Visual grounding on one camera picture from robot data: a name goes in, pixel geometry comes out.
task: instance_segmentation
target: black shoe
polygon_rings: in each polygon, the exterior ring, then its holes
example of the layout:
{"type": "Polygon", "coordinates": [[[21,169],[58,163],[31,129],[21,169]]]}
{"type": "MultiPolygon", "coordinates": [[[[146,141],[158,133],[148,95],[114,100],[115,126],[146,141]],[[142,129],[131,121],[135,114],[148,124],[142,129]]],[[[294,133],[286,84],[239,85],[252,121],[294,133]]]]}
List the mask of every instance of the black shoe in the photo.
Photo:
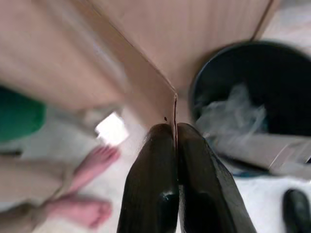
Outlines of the black shoe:
{"type": "Polygon", "coordinates": [[[310,204],[303,192],[290,189],[285,193],[283,219],[287,233],[311,233],[310,204]]]}

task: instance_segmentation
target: black trash bin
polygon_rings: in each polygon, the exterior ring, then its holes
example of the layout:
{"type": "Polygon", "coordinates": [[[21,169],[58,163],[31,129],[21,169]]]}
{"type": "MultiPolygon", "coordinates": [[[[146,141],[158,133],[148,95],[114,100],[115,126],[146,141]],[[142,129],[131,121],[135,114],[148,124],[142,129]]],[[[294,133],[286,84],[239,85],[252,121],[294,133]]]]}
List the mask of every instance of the black trash bin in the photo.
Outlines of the black trash bin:
{"type": "Polygon", "coordinates": [[[264,105],[270,133],[311,136],[311,59],[274,42],[241,43],[221,50],[192,83],[193,120],[203,106],[226,100],[244,83],[255,106],[264,105]]]}

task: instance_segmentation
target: white floor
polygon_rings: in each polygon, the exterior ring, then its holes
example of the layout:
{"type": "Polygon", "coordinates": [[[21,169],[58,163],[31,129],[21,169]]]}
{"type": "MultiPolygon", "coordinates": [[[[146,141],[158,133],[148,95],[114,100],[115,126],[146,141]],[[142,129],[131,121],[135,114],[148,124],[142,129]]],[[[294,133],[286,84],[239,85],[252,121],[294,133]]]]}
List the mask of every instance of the white floor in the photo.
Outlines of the white floor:
{"type": "MultiPolygon", "coordinates": [[[[82,194],[113,202],[113,216],[95,231],[98,233],[114,233],[117,230],[126,175],[146,134],[146,130],[128,110],[124,110],[123,117],[127,123],[130,137],[120,145],[121,158],[82,191],[82,194]]],[[[1,147],[23,149],[24,159],[48,157],[77,165],[97,144],[99,141],[83,133],[75,125],[48,115],[46,124],[39,132],[1,147]]],[[[257,178],[237,179],[236,183],[258,233],[285,232],[281,216],[281,199],[288,188],[296,187],[304,190],[311,200],[311,185],[302,181],[286,178],[257,178]]],[[[1,204],[3,208],[8,206],[9,203],[1,204]]],[[[35,233],[68,232],[90,233],[94,231],[85,230],[61,219],[49,220],[35,231],[35,233]]]]}

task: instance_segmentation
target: bare foot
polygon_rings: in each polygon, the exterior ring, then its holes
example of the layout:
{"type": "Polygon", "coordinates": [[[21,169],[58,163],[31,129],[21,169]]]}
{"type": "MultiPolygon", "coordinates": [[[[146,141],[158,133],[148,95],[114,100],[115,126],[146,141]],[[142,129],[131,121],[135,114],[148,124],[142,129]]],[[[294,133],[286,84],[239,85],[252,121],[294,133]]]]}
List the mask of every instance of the bare foot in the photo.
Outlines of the bare foot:
{"type": "Polygon", "coordinates": [[[74,193],[102,174],[120,157],[117,147],[97,147],[88,154],[76,169],[67,194],[74,193]]]}
{"type": "Polygon", "coordinates": [[[50,201],[45,210],[48,217],[62,217],[91,229],[102,225],[112,213],[109,202],[77,197],[50,201]]]}

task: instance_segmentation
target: human foot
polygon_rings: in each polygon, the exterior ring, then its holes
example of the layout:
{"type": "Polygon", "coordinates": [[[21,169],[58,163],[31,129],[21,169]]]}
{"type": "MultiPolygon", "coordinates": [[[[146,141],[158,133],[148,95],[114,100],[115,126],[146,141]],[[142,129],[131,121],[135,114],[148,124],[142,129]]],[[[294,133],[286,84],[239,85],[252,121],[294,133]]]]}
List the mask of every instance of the human foot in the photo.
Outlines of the human foot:
{"type": "Polygon", "coordinates": [[[111,216],[112,207],[106,201],[66,197],[46,203],[45,211],[50,218],[61,217],[96,229],[111,216]]]}
{"type": "Polygon", "coordinates": [[[117,147],[97,147],[92,150],[76,169],[67,194],[74,193],[102,174],[120,157],[117,147]]]}

